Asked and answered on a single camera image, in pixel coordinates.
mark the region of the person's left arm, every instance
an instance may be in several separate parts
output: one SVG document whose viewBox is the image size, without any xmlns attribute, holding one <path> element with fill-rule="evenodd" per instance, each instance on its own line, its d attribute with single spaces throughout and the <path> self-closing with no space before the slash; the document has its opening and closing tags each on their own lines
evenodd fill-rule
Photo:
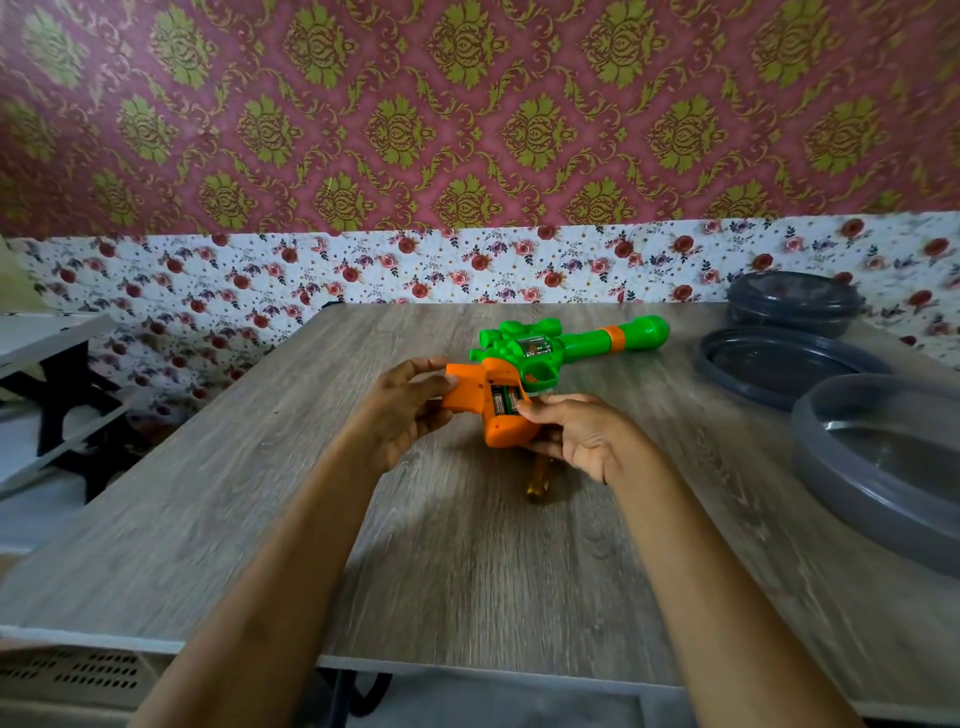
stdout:
<svg viewBox="0 0 960 728">
<path fill-rule="evenodd" d="M 445 364 L 410 359 L 377 380 L 131 726 L 290 723 L 373 488 L 418 438 L 450 421 L 435 398 L 454 380 L 411 381 Z"/>
</svg>

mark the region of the orange band on barrel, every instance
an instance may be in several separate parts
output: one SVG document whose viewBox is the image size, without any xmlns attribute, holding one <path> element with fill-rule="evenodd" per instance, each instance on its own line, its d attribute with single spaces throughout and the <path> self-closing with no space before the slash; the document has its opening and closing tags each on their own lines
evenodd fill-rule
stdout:
<svg viewBox="0 0 960 728">
<path fill-rule="evenodd" d="M 610 353 L 622 352 L 627 348 L 627 335 L 620 327 L 603 327 L 599 329 L 610 336 Z"/>
</svg>

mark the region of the wallpaper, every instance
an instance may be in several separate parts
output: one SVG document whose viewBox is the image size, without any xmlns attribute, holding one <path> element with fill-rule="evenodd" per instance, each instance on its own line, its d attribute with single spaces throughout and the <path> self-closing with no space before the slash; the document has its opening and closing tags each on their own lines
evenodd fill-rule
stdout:
<svg viewBox="0 0 960 728">
<path fill-rule="evenodd" d="M 749 271 L 855 285 L 868 322 L 960 368 L 960 212 L 8 242 L 46 303 L 113 316 L 94 369 L 142 388 L 141 414 L 166 420 L 211 401 L 310 317 L 336 315 L 319 313 L 332 301 L 681 305 L 723 301 Z"/>
<path fill-rule="evenodd" d="M 9 235 L 960 206 L 953 0 L 37 0 L 0 30 Z"/>
</svg>

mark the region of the orange toy gun handle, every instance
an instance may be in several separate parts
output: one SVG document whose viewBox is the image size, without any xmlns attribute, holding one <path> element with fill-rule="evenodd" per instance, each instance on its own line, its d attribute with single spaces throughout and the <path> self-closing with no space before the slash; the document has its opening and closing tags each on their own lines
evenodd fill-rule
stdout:
<svg viewBox="0 0 960 728">
<path fill-rule="evenodd" d="M 530 398 L 510 362 L 490 357 L 480 364 L 447 364 L 446 373 L 460 381 L 444 395 L 441 407 L 481 415 L 484 440 L 491 448 L 524 445 L 540 431 L 539 425 L 516 413 L 516 402 Z"/>
</svg>

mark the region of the toy gun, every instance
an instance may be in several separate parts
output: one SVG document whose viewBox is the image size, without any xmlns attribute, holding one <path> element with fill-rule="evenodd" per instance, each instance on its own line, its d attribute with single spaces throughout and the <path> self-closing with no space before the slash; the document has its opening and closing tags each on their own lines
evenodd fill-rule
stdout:
<svg viewBox="0 0 960 728">
<path fill-rule="evenodd" d="M 620 326 L 585 333 L 563 333 L 560 319 L 535 324 L 504 321 L 500 328 L 480 332 L 480 346 L 470 361 L 447 364 L 446 373 L 460 378 L 441 404 L 454 412 L 483 416 L 484 439 L 492 448 L 530 442 L 540 426 L 524 420 L 516 409 L 527 392 L 557 386 L 563 364 L 588 356 L 659 347 L 670 333 L 660 316 L 639 316 Z"/>
</svg>

